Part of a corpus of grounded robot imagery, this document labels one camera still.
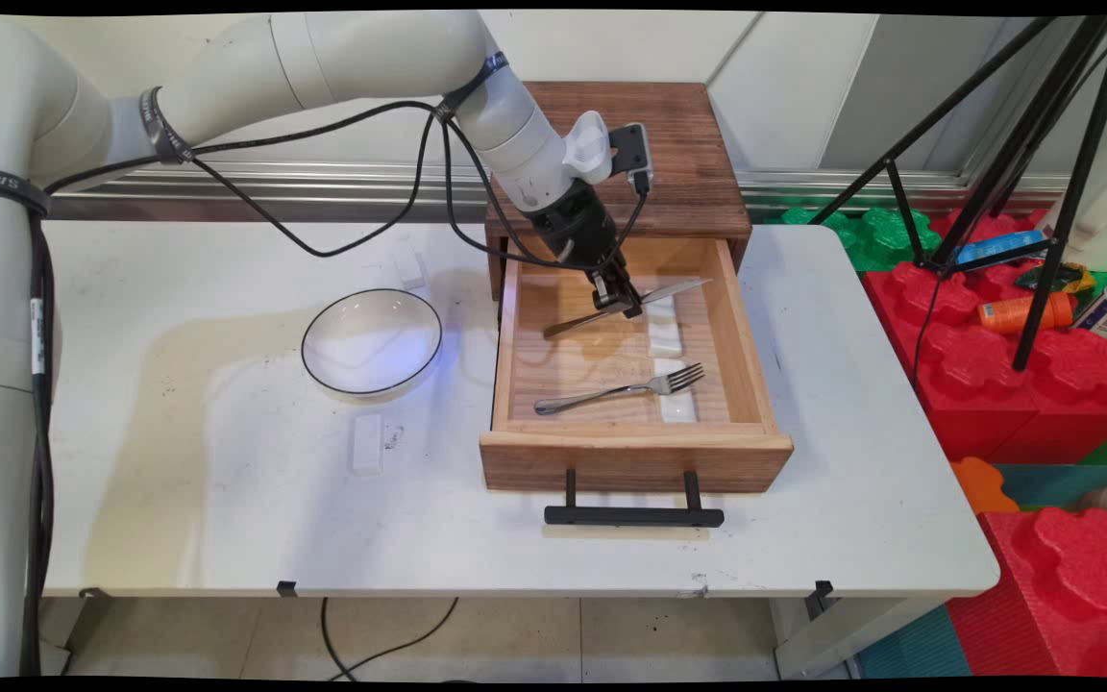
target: black handle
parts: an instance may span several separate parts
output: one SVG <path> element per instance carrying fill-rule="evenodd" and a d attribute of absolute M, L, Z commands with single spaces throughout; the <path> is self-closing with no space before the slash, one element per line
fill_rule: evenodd
<path fill-rule="evenodd" d="M 716 528 L 725 523 L 722 509 L 704 509 L 699 499 L 699 474 L 682 474 L 686 483 L 686 508 L 578 507 L 575 504 L 575 469 L 566 469 L 566 506 L 545 507 L 545 523 L 578 523 L 586 526 L 691 526 Z"/>

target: knife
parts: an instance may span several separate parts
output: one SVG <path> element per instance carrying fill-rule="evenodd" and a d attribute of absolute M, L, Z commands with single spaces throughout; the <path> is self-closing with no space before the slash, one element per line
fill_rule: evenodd
<path fill-rule="evenodd" d="M 651 293 L 641 295 L 638 301 L 641 303 L 655 302 L 659 301 L 660 298 L 668 298 L 670 295 L 681 293 L 682 290 L 689 288 L 695 288 L 695 286 L 702 286 L 704 283 L 707 283 L 708 280 L 711 279 L 683 280 L 681 283 L 665 286 L 664 288 L 658 288 L 653 290 L 653 292 Z M 545 329 L 545 338 L 552 339 L 557 337 L 558 333 L 562 333 L 563 331 L 581 327 L 582 324 L 593 323 L 593 321 L 597 321 L 601 318 L 607 318 L 611 314 L 614 314 L 615 312 L 623 311 L 629 307 L 630 306 L 628 306 L 628 303 L 624 302 L 614 302 L 611 303 L 611 306 L 609 306 L 609 310 L 601 310 L 599 312 L 593 312 L 593 314 L 590 314 L 586 318 L 572 319 L 570 321 L 565 321 L 565 323 L 554 324 L 554 327 Z"/>

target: white bowl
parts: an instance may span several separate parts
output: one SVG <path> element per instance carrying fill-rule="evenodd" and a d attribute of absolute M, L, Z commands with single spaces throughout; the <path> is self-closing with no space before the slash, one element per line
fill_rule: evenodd
<path fill-rule="evenodd" d="M 443 322 L 430 302 L 375 288 L 319 312 L 302 338 L 302 363 L 327 389 L 382 394 L 417 376 L 442 343 Z"/>

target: wooden drawer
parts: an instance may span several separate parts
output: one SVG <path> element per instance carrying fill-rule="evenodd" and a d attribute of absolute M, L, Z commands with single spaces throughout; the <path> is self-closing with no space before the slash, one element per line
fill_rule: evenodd
<path fill-rule="evenodd" d="M 682 490 L 694 469 L 704 492 L 763 492 L 792 453 L 778 433 L 728 245 L 720 239 L 633 237 L 623 247 L 640 293 L 712 280 L 679 293 L 682 360 L 706 375 L 691 386 L 693 424 L 665 424 L 653 394 L 537 415 L 537 399 L 570 397 L 652 376 L 645 317 L 611 316 L 546 341 L 549 324 L 592 311 L 583 273 L 506 264 L 492 430 L 480 434 L 486 485 L 561 490 Z"/>

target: white rectangular block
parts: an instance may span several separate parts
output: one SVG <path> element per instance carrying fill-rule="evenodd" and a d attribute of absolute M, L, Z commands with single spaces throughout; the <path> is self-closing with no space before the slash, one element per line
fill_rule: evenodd
<path fill-rule="evenodd" d="M 646 321 L 655 321 L 655 323 L 671 323 L 672 321 L 675 323 L 677 312 L 673 307 L 673 296 L 665 295 L 659 301 L 646 303 L 643 306 L 643 314 L 646 314 Z"/>
<path fill-rule="evenodd" d="M 677 323 L 646 320 L 646 354 L 653 359 L 681 358 L 681 333 Z"/>
<path fill-rule="evenodd" d="M 379 476 L 382 473 L 382 416 L 364 413 L 353 419 L 353 458 L 355 476 Z"/>
<path fill-rule="evenodd" d="M 405 245 L 400 245 L 395 249 L 394 258 L 404 288 L 422 288 L 426 285 L 426 269 L 421 261 L 421 255 Z"/>
<path fill-rule="evenodd" d="M 652 371 L 658 375 L 677 372 L 685 366 L 685 361 L 672 359 L 654 359 L 652 361 Z M 660 400 L 660 419 L 664 422 L 697 422 L 699 413 L 695 412 L 695 397 L 690 391 L 693 386 L 669 394 L 668 397 L 658 397 Z"/>

